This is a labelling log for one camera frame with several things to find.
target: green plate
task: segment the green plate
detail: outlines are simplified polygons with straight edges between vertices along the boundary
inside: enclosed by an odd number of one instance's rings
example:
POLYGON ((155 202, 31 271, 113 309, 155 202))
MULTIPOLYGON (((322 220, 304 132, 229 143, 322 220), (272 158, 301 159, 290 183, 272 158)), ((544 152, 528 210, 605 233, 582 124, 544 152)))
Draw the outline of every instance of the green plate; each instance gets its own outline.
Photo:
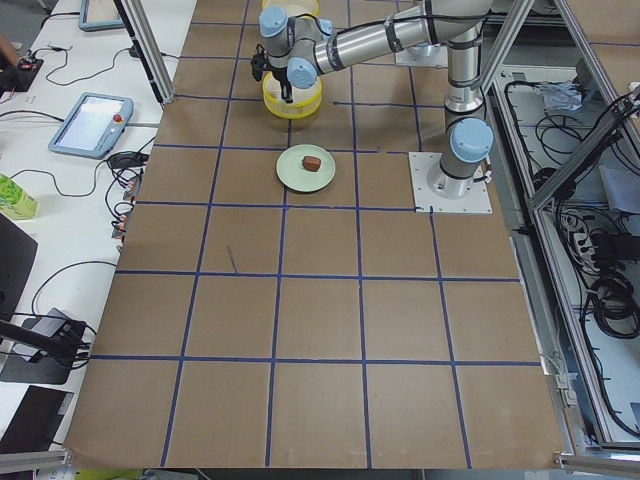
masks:
POLYGON ((329 185, 336 174, 336 162, 329 152, 316 145, 296 145, 282 152, 276 165, 278 178, 292 190, 315 192, 329 185), (307 155, 320 159, 320 169, 309 172, 302 166, 307 155))

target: tablet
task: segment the tablet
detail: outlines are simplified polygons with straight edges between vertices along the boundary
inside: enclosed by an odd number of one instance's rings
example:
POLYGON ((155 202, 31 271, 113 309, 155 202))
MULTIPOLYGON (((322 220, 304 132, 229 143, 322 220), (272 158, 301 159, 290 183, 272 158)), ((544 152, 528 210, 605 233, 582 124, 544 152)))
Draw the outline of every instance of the tablet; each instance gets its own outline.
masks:
POLYGON ((82 0, 78 27, 85 32, 123 28, 113 0, 82 0))
POLYGON ((83 93, 49 142, 49 150, 102 158, 116 144, 132 114, 130 98, 83 93))

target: yellow container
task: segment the yellow container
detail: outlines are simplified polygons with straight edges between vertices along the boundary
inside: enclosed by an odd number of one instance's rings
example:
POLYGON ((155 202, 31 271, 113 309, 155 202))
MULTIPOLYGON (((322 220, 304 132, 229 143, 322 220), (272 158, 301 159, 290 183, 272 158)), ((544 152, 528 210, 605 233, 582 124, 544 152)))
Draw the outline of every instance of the yellow container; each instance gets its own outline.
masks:
POLYGON ((264 105, 276 117, 288 120, 299 120, 314 114, 322 103, 322 82, 320 79, 307 90, 293 87, 291 93, 293 103, 287 103, 280 98, 280 82, 271 72, 262 80, 262 98, 264 105))
POLYGON ((282 7, 289 17, 296 17, 305 13, 310 13, 317 17, 320 12, 317 0, 262 0, 262 9, 264 10, 267 7, 282 7))
POLYGON ((0 213, 13 220, 26 220, 38 211, 38 201, 9 177, 0 174, 0 213))

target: yellow bowl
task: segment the yellow bowl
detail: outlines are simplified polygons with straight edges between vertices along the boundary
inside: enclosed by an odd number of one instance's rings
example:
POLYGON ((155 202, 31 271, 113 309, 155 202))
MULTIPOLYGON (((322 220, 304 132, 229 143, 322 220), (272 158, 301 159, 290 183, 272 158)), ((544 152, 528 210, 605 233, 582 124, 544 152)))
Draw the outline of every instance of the yellow bowl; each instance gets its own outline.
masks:
POLYGON ((317 0, 262 0, 262 9, 267 7, 282 7, 290 17, 310 13, 318 16, 320 7, 317 0))
POLYGON ((314 114, 322 103, 322 82, 320 79, 307 90, 293 87, 291 93, 293 103, 287 103, 280 98, 280 82, 271 72, 262 80, 262 99, 264 105, 276 117, 288 120, 299 120, 314 114))

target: table surface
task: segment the table surface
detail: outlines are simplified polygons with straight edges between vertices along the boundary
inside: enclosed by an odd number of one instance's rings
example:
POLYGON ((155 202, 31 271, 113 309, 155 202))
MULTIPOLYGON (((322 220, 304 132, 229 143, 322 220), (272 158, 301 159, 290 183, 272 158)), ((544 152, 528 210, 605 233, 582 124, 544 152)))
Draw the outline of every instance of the table surface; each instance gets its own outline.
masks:
MULTIPOLYGON (((186 35, 195 0, 144 0, 143 5, 163 51, 179 54, 186 35)), ((80 0, 59 0, 54 13, 78 11, 80 0)), ((48 45, 69 47, 69 67, 59 72, 58 80, 68 80, 93 73, 103 63, 108 66, 113 52, 130 45, 124 29, 108 32, 82 32, 77 28, 77 17, 53 17, 43 28, 33 45, 33 50, 48 45)), ((40 110, 65 117, 80 94, 85 91, 126 96, 135 102, 132 121, 158 123, 162 110, 151 91, 138 60, 121 55, 116 68, 109 73, 79 82, 69 87, 59 87, 47 82, 44 75, 61 64, 61 54, 45 58, 43 70, 27 93, 17 93, 0 105, 0 113, 17 109, 40 110)), ((173 76, 177 61, 167 59, 173 76)), ((2 100, 9 98, 6 93, 2 100)), ((12 115, 0 119, 0 172, 13 175, 23 169, 36 169, 55 175, 60 190, 66 194, 83 194, 93 186, 96 160, 61 155, 48 151, 49 140, 59 128, 59 123, 39 116, 12 115)), ((151 140, 157 128, 127 127, 114 147, 114 151, 138 150, 151 140)), ((17 224, 38 242, 34 268, 18 305, 18 311, 30 311, 31 299, 38 287, 58 269, 82 261, 106 261, 116 263, 118 241, 111 239, 112 217, 105 205, 105 193, 113 178, 106 165, 98 168, 95 193, 82 198, 58 195, 52 179, 46 175, 27 172, 15 180, 39 202, 39 211, 31 220, 17 224)), ((107 197, 110 205, 122 199, 123 190, 116 186, 107 197)), ((98 328, 113 278, 114 268, 108 265, 83 265, 65 271, 38 296, 36 310, 46 313, 56 307, 73 319, 86 321, 98 328)), ((23 318, 16 318, 20 323, 23 318)), ((8 342, 2 345, 9 347, 8 342)), ((51 386, 77 393, 85 370, 71 372, 65 385, 51 386)), ((0 383, 0 436, 4 433, 20 403, 28 385, 0 383)), ((56 435, 56 441, 65 438, 77 395, 69 414, 56 435)))
POLYGON ((318 113, 278 119, 249 70, 259 11, 196 6, 65 441, 77 464, 553 467, 493 189, 492 215, 413 209, 406 152, 442 150, 446 70, 358 65, 322 77, 318 113), (319 192, 275 176, 301 143, 336 160, 319 192))

